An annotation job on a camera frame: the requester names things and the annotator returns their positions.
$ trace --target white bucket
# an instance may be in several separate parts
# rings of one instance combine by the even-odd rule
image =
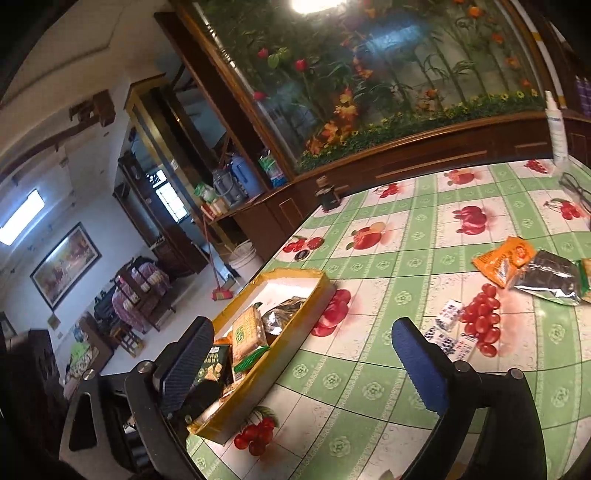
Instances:
[[[262,258],[256,254],[252,242],[246,241],[236,247],[229,259],[230,266],[244,280],[250,281],[263,266]]]

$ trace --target wooden stool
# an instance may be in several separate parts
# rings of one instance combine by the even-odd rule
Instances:
[[[134,358],[144,349],[143,340],[125,322],[119,321],[113,325],[109,336]]]

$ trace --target yellow box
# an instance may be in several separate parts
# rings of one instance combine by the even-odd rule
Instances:
[[[322,270],[276,268],[261,273],[214,319],[216,338],[225,335],[233,321],[248,306],[259,301],[265,287],[270,284],[289,288],[294,292],[292,296],[307,299],[234,393],[197,431],[197,435],[213,442],[225,443],[239,430],[244,419],[264,398],[300,349],[335,294],[334,285]],[[302,294],[306,290],[310,290],[307,296]],[[263,303],[262,312],[266,312],[265,306]]]

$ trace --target orange snack package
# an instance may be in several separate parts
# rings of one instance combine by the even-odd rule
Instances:
[[[472,260],[474,266],[490,281],[505,288],[509,280],[535,256],[535,248],[527,240],[509,236],[499,248]]]

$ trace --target clothes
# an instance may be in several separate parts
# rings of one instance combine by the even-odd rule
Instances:
[[[160,297],[170,290],[170,280],[166,273],[150,262],[140,265],[139,271],[133,268],[131,276],[140,285],[142,291],[154,291],[157,295],[146,301],[141,307],[141,311],[139,311],[135,308],[139,297],[127,283],[121,280],[121,286],[117,287],[113,294],[113,308],[122,321],[130,325],[130,327],[145,333],[150,326],[146,316],[150,315],[156,308]]]

